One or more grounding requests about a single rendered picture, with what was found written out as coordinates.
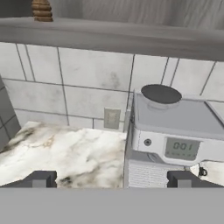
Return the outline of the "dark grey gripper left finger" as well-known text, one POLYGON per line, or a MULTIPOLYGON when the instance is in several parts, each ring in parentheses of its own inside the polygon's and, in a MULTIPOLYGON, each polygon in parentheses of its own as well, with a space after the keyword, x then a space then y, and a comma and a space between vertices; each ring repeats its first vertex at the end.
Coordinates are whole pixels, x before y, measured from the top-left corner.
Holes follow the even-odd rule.
POLYGON ((56 188, 56 178, 56 171, 34 171, 23 179, 3 185, 3 188, 56 188))

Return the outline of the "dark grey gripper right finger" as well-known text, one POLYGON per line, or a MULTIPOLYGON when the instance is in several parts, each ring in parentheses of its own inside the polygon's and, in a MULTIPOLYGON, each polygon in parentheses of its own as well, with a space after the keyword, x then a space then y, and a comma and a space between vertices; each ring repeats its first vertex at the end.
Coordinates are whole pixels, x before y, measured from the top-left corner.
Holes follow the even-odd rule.
POLYGON ((219 188, 221 185, 201 180, 190 171, 168 171, 168 187, 173 188, 219 188))

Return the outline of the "white coffee machine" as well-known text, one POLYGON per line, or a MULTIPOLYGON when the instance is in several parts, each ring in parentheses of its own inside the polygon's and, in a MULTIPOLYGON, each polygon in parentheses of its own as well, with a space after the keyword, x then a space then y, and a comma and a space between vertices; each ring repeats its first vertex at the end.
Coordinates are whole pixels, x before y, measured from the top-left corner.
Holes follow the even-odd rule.
POLYGON ((207 100, 146 85, 133 93, 123 186, 164 188, 169 171, 188 171, 224 187, 224 119, 207 100))

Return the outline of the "brown ribbed wooden object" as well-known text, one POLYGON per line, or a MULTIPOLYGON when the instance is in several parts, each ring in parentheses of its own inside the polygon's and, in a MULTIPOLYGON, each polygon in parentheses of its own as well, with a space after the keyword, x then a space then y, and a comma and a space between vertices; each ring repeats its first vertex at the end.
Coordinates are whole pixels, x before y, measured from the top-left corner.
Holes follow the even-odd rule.
POLYGON ((35 21, 52 22, 53 14, 52 7, 48 0, 32 0, 31 2, 32 15, 35 21))

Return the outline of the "white wall socket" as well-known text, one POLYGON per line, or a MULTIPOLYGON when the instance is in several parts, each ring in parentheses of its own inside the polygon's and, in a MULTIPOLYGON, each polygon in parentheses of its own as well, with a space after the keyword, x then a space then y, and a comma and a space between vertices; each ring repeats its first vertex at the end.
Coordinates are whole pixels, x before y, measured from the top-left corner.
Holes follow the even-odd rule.
POLYGON ((114 108, 105 108, 104 109, 104 127, 106 129, 119 129, 119 122, 120 122, 120 109, 114 108))

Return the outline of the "grey wall shelf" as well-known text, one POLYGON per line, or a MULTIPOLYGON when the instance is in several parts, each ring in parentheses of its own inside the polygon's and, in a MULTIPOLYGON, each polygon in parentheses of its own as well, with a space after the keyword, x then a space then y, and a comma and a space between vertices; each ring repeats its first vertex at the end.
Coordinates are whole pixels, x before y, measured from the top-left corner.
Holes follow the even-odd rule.
POLYGON ((31 17, 0 18, 0 42, 224 61, 224 31, 31 17))

